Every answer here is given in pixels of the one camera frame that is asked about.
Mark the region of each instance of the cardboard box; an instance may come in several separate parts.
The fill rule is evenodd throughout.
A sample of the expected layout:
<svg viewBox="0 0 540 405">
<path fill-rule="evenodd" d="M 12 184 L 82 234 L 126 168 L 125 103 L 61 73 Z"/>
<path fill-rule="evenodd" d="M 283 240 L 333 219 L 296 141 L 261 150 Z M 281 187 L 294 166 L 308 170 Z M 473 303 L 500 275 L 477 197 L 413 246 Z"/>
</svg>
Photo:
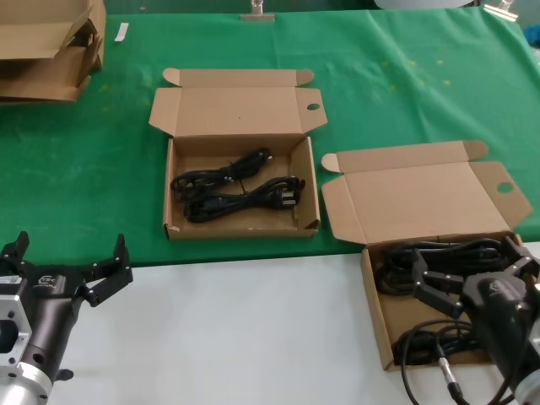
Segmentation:
<svg viewBox="0 0 540 405">
<path fill-rule="evenodd" d="M 412 296 L 379 294 L 373 272 L 382 252 L 405 240 L 465 241 L 485 236 L 519 242 L 512 229 L 532 211 L 498 162 L 474 162 L 488 152 L 481 142 L 431 143 L 326 154 L 325 169 L 342 173 L 322 186 L 332 232 L 366 245 L 361 269 L 371 320 L 385 370 L 392 344 L 422 321 L 444 318 Z M 456 364 L 476 363 L 466 353 Z"/>
<path fill-rule="evenodd" d="M 0 103 L 75 101 L 103 62 L 102 0 L 0 0 Z"/>
<path fill-rule="evenodd" d="M 166 69 L 176 86 L 157 89 L 150 125 L 171 135 L 165 173 L 163 225 L 171 239 L 309 237 L 320 222 L 311 140 L 305 134 L 327 123 L 318 89 L 301 89 L 311 71 Z M 243 180 L 246 190 L 277 176 L 305 180 L 293 210 L 251 208 L 192 224 L 173 198 L 170 183 L 189 170 L 215 169 L 258 148 L 273 159 Z M 238 182 L 222 189 L 241 194 Z"/>
</svg>

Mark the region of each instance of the green table surface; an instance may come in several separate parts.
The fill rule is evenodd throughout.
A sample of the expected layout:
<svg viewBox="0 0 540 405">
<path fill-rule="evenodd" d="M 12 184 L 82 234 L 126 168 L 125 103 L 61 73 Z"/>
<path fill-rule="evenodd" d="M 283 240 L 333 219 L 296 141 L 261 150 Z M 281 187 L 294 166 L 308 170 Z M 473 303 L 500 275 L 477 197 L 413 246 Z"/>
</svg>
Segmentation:
<svg viewBox="0 0 540 405">
<path fill-rule="evenodd" d="M 137 265 L 360 251 L 333 238 L 322 198 L 313 239 L 168 241 L 167 137 L 148 120 L 171 67 L 312 69 L 328 117 L 311 134 L 319 185 L 324 153 L 481 139 L 540 208 L 540 75 L 517 25 L 477 8 L 111 15 L 105 67 L 77 103 L 0 108 L 1 243 L 28 231 L 38 263 L 106 257 L 118 233 Z M 540 240 L 540 209 L 518 231 Z"/>
</svg>

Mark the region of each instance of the cardboard box lid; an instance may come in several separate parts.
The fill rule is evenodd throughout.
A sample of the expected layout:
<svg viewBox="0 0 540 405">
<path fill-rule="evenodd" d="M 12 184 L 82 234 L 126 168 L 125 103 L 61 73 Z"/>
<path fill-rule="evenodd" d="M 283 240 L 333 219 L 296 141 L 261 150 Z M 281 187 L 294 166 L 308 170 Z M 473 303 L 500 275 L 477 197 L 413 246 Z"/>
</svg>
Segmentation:
<svg viewBox="0 0 540 405">
<path fill-rule="evenodd" d="M 479 141 L 326 154 L 344 175 L 322 186 L 334 236 L 359 244 L 511 230 L 531 204 Z"/>
<path fill-rule="evenodd" d="M 181 88 L 157 89 L 150 125 L 173 137 L 304 134 L 327 123 L 305 70 L 165 69 Z"/>
<path fill-rule="evenodd" d="M 90 16 L 88 0 L 0 0 L 0 60 L 54 57 Z"/>
<path fill-rule="evenodd" d="M 75 101 L 89 83 L 100 43 L 69 46 L 54 59 L 0 62 L 0 101 Z"/>
</svg>

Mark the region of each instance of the black cable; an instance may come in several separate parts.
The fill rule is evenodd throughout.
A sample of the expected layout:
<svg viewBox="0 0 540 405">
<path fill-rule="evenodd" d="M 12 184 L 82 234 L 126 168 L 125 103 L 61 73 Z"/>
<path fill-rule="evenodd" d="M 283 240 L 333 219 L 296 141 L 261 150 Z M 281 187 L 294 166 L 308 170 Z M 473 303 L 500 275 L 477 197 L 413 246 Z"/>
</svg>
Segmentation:
<svg viewBox="0 0 540 405">
<path fill-rule="evenodd" d="M 276 177 L 244 194 L 205 192 L 185 202 L 184 216 L 190 222 L 202 223 L 246 208 L 291 209 L 300 201 L 305 181 L 295 176 Z"/>
<path fill-rule="evenodd" d="M 407 365 L 430 365 L 439 359 L 437 343 L 444 350 L 447 357 L 456 353 L 478 350 L 480 342 L 472 333 L 469 326 L 461 326 L 456 331 L 456 326 L 442 328 L 438 332 L 420 330 L 414 335 L 408 349 Z M 402 361 L 404 343 L 409 335 L 405 332 L 393 345 L 394 364 L 400 365 Z"/>
<path fill-rule="evenodd" d="M 509 260 L 497 240 L 406 242 L 385 252 L 383 266 L 375 271 L 375 285 L 379 292 L 389 295 L 413 293 L 411 267 L 415 249 L 420 251 L 430 271 L 464 278 L 477 273 L 499 272 L 509 266 Z"/>
<path fill-rule="evenodd" d="M 439 331 L 440 336 L 443 336 L 445 333 L 448 333 L 452 328 L 457 329 L 459 327 L 461 329 L 466 329 L 466 328 L 471 328 L 472 327 L 470 322 L 465 322 L 465 321 L 453 321 L 453 320 L 448 320 L 448 319 L 435 320 L 435 321 L 426 321 L 426 322 L 419 323 L 416 327 L 414 327 L 410 331 L 410 333 L 407 335 L 407 338 L 405 340 L 404 348 L 403 348 L 403 352 L 402 352 L 402 357 L 401 357 L 401 373 L 402 373 L 403 385 L 405 386 L 405 391 L 407 392 L 407 395 L 408 395 L 409 399 L 411 400 L 411 402 L 413 403 L 413 405 L 419 405 L 419 402 L 414 397 L 413 392 L 411 391 L 411 387 L 408 384 L 408 378 L 407 378 L 407 359 L 408 359 L 408 355 L 409 355 L 408 352 L 409 352 L 411 342 L 413 341 L 413 338 L 416 335 L 416 333 L 418 331 L 420 331 L 422 328 L 429 327 L 429 326 L 432 326 L 432 325 L 445 324 L 445 323 L 452 324 L 452 327 L 444 327 L 444 328 L 442 328 Z M 527 347 L 528 347 L 529 332 L 530 331 L 528 329 L 526 329 L 524 331 L 524 341 L 523 341 L 522 345 L 520 346 L 520 350 L 519 350 L 519 352 L 518 352 L 518 354 L 516 356 L 516 362 L 513 364 L 510 373 L 505 377 L 503 383 L 501 384 L 501 386 L 500 386 L 499 390 L 497 391 L 497 393 L 495 394 L 494 398 L 491 401 L 488 402 L 488 405 L 507 405 L 508 403 L 510 403 L 511 401 L 514 400 L 514 396 L 511 395 L 511 394 L 508 397 L 506 397 L 505 399 L 501 400 L 501 398 L 505 394 L 506 390 L 508 389 L 508 386 L 510 385 L 510 381 L 514 378 L 519 366 L 521 365 L 523 359 L 525 358 L 525 354 L 527 352 Z M 469 403 L 463 398 L 463 396 L 461 394 L 461 390 L 459 390 L 458 393 L 460 395 L 458 395 L 457 397 L 455 395 L 452 395 L 452 398 L 454 399 L 454 401 L 458 405 L 469 405 Z"/>
<path fill-rule="evenodd" d="M 178 202 L 191 202 L 231 181 L 256 175 L 271 158 L 269 149 L 260 148 L 220 169 L 183 173 L 175 177 L 170 188 Z"/>
</svg>

